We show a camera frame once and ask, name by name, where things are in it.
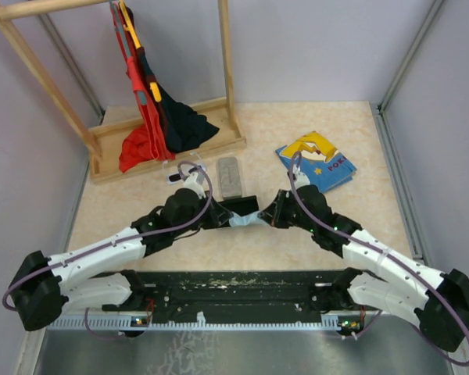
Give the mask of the black glasses case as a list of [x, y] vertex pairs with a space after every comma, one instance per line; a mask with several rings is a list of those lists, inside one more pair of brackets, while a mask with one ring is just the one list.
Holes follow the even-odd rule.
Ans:
[[220, 202], [220, 205], [239, 216], [247, 216], [260, 210], [259, 203], [255, 195], [225, 199]]

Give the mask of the light blue lens cloth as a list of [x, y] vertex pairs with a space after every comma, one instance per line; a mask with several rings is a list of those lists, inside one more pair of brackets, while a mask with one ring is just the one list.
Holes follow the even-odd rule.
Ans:
[[252, 225], [267, 225], [267, 223], [260, 218], [260, 212], [251, 212], [250, 214], [241, 216], [236, 212], [228, 220], [230, 227], [247, 227]]

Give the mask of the grey red clothes hanger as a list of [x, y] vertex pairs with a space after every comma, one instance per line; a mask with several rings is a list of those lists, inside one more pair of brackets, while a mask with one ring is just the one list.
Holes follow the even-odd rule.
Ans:
[[110, 1], [109, 7], [116, 39], [127, 67], [127, 76], [131, 80], [132, 91], [138, 105], [146, 106], [149, 94], [138, 58], [138, 49], [141, 44], [134, 28], [131, 11], [124, 1]]

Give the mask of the yellow clothes hanger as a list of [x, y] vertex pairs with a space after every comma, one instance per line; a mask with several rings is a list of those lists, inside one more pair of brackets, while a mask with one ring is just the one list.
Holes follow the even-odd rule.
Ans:
[[119, 7], [124, 18], [124, 28], [131, 36], [134, 49], [141, 64], [141, 70], [145, 76], [145, 81], [149, 92], [151, 93], [151, 96], [155, 102], [161, 102], [162, 95], [159, 88], [159, 84], [156, 80], [155, 74], [152, 72], [152, 69], [149, 66], [149, 63], [146, 59], [144, 47], [141, 45], [141, 42], [139, 41], [137, 32], [135, 30], [134, 15], [131, 9], [125, 4], [124, 1], [119, 0]]

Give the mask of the white sunglasses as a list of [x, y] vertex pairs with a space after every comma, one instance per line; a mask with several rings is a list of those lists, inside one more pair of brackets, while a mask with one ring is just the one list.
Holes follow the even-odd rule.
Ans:
[[[190, 152], [189, 155], [193, 157], [194, 159], [193, 162], [196, 165], [198, 165], [204, 171], [206, 171], [205, 163], [202, 161], [202, 158], [199, 155], [199, 153]], [[162, 172], [166, 179], [166, 183], [169, 185], [173, 185], [181, 181], [181, 174], [179, 173], [177, 169], [172, 170], [172, 165], [169, 164], [168, 160], [162, 162]]]

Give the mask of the blue yellow folded cloth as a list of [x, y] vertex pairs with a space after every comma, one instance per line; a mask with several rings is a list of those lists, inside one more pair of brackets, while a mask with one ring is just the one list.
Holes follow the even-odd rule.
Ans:
[[353, 179], [356, 167], [324, 136], [312, 131], [275, 150], [286, 168], [291, 158], [301, 153], [301, 171], [321, 193], [333, 190]]

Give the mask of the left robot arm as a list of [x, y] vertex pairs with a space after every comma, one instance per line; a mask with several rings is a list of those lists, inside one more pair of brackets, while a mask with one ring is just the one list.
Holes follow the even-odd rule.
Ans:
[[63, 254], [27, 255], [3, 305], [18, 314], [28, 332], [71, 310], [136, 310], [146, 303], [147, 291], [136, 272], [119, 271], [118, 266], [169, 248], [188, 231], [224, 227], [233, 216], [209, 192], [183, 187], [107, 239]]

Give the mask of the black hanging garment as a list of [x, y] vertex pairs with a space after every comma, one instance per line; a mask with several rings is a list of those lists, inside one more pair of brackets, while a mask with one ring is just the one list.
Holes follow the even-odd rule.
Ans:
[[175, 101], [160, 84], [159, 88], [162, 95], [161, 102], [154, 101], [149, 89], [148, 93], [159, 114], [160, 126], [170, 152], [194, 150], [218, 134], [220, 128], [212, 125], [205, 115], [198, 113], [189, 105]]

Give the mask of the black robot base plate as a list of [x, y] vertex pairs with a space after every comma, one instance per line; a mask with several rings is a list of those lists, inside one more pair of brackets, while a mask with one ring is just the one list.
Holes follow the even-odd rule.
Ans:
[[138, 291], [122, 306], [105, 312], [142, 311], [153, 323], [194, 323], [202, 313], [207, 323], [319, 323], [331, 311], [349, 315], [357, 305], [345, 283], [356, 276], [346, 270], [237, 272], [134, 272]]

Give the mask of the red garment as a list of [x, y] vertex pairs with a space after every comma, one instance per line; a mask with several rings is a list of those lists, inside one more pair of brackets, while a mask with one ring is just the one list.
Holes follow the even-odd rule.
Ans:
[[148, 104], [138, 105], [138, 110], [143, 124], [132, 130], [122, 143], [119, 157], [119, 168], [122, 172], [150, 160], [175, 159], [175, 154], [167, 149], [159, 114], [150, 94]]

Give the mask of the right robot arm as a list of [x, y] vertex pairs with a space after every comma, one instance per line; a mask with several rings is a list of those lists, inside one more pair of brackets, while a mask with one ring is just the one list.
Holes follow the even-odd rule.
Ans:
[[444, 273], [381, 243], [357, 222], [333, 212], [313, 185], [280, 190], [259, 217], [272, 227], [310, 232], [323, 250], [342, 258], [353, 274], [334, 290], [343, 309], [366, 305], [419, 329], [434, 346], [455, 352], [469, 330], [469, 278]]

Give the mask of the wooden clothes rack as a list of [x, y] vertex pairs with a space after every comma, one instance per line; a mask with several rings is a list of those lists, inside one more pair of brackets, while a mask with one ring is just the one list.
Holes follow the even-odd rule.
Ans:
[[[133, 118], [88, 129], [13, 23], [16, 19], [29, 16], [46, 15], [96, 4], [96, 1], [25, 1], [6, 6], [0, 5], [0, 31], [84, 142], [89, 151], [91, 180], [95, 184], [102, 184], [162, 167], [161, 162], [151, 160], [137, 165], [127, 173], [119, 171], [117, 159], [121, 143], [131, 131], [141, 126], [144, 120]], [[221, 154], [246, 146], [246, 137], [242, 127], [238, 124], [235, 113], [228, 4], [226, 1], [219, 1], [217, 6], [226, 95], [192, 105], [192, 108], [199, 113], [215, 112], [213, 121], [220, 126], [220, 133], [216, 137], [195, 150], [201, 156]]]

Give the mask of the grey glasses case green lining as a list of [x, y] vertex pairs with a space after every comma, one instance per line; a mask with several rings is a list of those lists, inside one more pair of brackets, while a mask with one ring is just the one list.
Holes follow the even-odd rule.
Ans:
[[234, 156], [218, 159], [217, 175], [223, 199], [228, 200], [242, 197], [242, 180], [238, 160]]

